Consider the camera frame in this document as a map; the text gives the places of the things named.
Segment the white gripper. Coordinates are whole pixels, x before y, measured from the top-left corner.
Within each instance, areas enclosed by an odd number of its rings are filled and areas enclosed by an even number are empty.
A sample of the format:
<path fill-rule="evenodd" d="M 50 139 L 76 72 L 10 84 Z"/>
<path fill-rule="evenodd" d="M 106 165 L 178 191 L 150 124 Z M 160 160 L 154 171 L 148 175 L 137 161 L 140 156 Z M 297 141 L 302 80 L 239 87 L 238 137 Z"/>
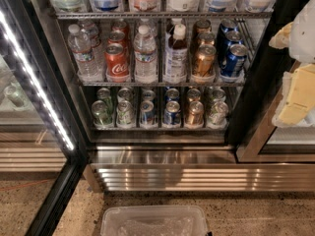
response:
<path fill-rule="evenodd" d="M 293 23 L 282 27 L 269 41 L 276 49 L 289 49 L 291 58 L 301 63 L 315 62 L 315 0 L 309 0 L 296 15 Z M 291 83 L 279 119 L 295 125 L 315 107 L 315 65 L 297 68 L 291 74 Z"/>

